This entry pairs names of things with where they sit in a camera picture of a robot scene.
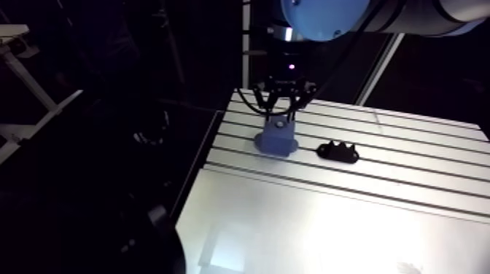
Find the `metal pole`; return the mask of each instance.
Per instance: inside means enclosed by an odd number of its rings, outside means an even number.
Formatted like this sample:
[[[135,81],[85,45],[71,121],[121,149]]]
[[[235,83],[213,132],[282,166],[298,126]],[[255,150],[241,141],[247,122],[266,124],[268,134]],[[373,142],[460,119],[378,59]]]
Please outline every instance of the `metal pole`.
[[[242,29],[248,31],[250,29],[250,5],[243,5],[243,23]],[[242,52],[247,52],[250,50],[250,35],[242,34]],[[250,57],[247,54],[242,55],[242,68],[241,68],[241,86],[243,88],[249,88],[249,62]]]
[[[0,49],[0,55],[3,55],[6,65],[17,77],[19,77],[19,79],[22,80],[27,88],[32,92],[32,94],[34,94],[34,96],[37,97],[38,100],[41,101],[47,110],[52,111],[56,108],[56,103],[32,77],[25,66],[9,51],[8,46],[3,46]]]
[[[389,40],[388,45],[384,49],[380,59],[378,60],[378,63],[376,64],[376,67],[371,72],[371,75],[367,79],[366,84],[364,85],[358,99],[356,100],[356,105],[364,106],[366,104],[366,101],[373,92],[374,87],[376,86],[376,84],[378,84],[381,75],[383,75],[384,70],[388,66],[394,53],[397,51],[398,46],[402,42],[403,37],[405,37],[405,34],[395,34]]]

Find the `white table surface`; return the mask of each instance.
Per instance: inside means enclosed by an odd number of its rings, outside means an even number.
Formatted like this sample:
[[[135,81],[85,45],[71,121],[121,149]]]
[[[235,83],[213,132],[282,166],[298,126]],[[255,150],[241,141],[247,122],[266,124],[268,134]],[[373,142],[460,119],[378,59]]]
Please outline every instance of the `white table surface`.
[[[177,224],[188,273],[490,273],[477,125],[314,101],[299,150],[274,157],[252,142],[263,123],[233,95]],[[319,159],[330,140],[360,160]]]
[[[15,37],[21,36],[29,32],[27,25],[0,25],[0,44],[6,44]]]

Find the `black bracket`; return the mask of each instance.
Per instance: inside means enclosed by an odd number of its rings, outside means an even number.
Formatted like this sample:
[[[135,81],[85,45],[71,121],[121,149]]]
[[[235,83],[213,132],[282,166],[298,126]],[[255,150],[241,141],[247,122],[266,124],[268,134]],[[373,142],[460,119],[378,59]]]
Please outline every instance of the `black bracket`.
[[[355,145],[347,147],[346,143],[341,142],[335,145],[333,141],[328,144],[321,144],[316,149],[318,157],[326,160],[334,160],[342,163],[355,163],[359,159],[359,154],[356,151]]]

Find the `blue object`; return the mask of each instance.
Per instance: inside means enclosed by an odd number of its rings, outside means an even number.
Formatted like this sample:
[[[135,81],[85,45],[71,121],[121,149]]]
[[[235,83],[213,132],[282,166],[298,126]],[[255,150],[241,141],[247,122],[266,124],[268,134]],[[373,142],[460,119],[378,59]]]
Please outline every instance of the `blue object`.
[[[281,0],[286,21],[305,38],[330,41],[350,31],[370,0]]]
[[[272,116],[265,121],[264,130],[255,136],[255,146],[262,153],[287,157],[298,149],[295,140],[295,122],[285,116]]]

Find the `metal frame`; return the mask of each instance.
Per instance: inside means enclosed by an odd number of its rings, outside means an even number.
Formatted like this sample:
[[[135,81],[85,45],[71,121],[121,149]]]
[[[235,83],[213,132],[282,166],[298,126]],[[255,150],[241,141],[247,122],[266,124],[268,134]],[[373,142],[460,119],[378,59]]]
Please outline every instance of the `metal frame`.
[[[25,27],[24,31],[12,35],[12,39],[21,37],[27,32],[28,28]],[[53,117],[60,114],[66,105],[78,97],[82,93],[82,90],[76,91],[61,103],[57,104],[32,77],[25,66],[10,52],[8,45],[0,44],[0,55],[9,69],[12,70],[12,72],[26,85],[31,93],[36,96],[36,98],[48,110],[46,115],[44,115],[43,118],[41,118],[35,125],[0,124],[0,136],[3,136],[7,140],[7,143],[0,147],[0,164],[2,164],[20,147],[19,143],[22,140],[32,138]]]
[[[381,57],[378,59],[375,68],[371,72],[364,87],[362,88],[361,93],[356,100],[356,105],[364,106],[366,104],[366,101],[368,101],[369,96],[374,90],[374,87],[376,86],[376,84],[378,84],[381,75],[383,75],[384,70],[388,66],[393,55],[396,53],[398,46],[400,46],[404,37],[405,34],[395,34],[388,41],[388,45],[384,49],[383,53],[381,53]]]

